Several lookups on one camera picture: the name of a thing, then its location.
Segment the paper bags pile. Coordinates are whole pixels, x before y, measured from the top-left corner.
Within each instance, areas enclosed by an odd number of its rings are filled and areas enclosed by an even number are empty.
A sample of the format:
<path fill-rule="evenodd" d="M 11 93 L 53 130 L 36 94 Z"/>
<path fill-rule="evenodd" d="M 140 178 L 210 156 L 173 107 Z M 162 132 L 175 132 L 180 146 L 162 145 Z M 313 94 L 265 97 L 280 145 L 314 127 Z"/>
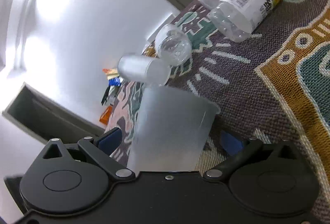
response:
<path fill-rule="evenodd" d="M 109 86 L 117 86 L 119 87 L 123 82 L 123 79 L 119 76 L 119 72 L 116 68 L 113 69 L 102 69 L 102 71 L 106 74 L 106 78 L 108 80 Z"/>

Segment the labelled clear plastic bottle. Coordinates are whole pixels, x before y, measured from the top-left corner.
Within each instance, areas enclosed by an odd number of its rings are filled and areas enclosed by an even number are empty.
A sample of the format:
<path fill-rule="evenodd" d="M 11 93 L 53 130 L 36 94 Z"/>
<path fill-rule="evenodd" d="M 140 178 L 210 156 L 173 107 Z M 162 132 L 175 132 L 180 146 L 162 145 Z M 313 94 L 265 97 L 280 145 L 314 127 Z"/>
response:
<path fill-rule="evenodd" d="M 215 27 L 233 42 L 248 39 L 281 0 L 220 0 L 210 11 Z"/>

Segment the patterned woven blanket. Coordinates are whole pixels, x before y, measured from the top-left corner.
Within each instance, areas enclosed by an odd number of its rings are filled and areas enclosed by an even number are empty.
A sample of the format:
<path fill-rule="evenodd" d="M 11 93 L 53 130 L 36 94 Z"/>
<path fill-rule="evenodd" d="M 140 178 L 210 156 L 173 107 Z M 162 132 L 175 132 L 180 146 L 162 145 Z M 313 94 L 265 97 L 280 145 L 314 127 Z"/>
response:
<path fill-rule="evenodd" d="M 205 173 L 229 154 L 222 131 L 263 147 L 226 180 L 205 180 L 226 190 L 227 212 L 266 223 L 272 211 L 307 201 L 308 208 L 281 223 L 329 223 L 329 0 L 283 0 L 241 44 L 205 20 L 193 2 L 176 20 L 197 51 L 170 86 L 208 98 L 221 108 L 196 164 Z"/>

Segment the orange gift box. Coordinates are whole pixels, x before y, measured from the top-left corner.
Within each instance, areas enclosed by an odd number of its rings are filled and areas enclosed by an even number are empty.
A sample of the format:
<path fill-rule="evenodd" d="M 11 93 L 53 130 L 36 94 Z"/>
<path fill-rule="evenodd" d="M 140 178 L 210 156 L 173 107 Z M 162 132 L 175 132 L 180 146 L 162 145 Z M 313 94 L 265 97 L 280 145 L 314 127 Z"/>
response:
<path fill-rule="evenodd" d="M 106 108 L 106 110 L 102 113 L 102 115 L 100 116 L 100 119 L 99 119 L 100 123 L 107 125 L 109 122 L 111 113 L 112 113 L 112 106 L 108 106 Z"/>

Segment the clear small plastic bottle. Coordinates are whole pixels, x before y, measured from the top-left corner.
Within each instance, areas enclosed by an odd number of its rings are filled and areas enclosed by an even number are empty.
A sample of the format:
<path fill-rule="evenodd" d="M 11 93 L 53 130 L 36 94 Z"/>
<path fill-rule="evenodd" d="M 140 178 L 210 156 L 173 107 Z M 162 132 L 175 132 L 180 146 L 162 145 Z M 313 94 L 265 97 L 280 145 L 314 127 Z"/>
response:
<path fill-rule="evenodd" d="M 170 66 L 179 66 L 190 58 L 192 44 L 177 26 L 167 24 L 156 35 L 155 50 L 158 58 Z"/>

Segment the frosted tall cup lying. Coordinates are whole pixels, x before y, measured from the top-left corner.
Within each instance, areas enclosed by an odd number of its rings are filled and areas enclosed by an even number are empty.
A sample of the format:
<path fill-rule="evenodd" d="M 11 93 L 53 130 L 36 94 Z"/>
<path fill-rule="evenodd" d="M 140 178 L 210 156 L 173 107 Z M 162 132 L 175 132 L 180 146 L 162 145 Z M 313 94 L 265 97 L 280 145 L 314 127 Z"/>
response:
<path fill-rule="evenodd" d="M 160 86 L 167 83 L 171 67 L 158 58 L 128 54 L 119 60 L 118 72 L 125 80 Z"/>

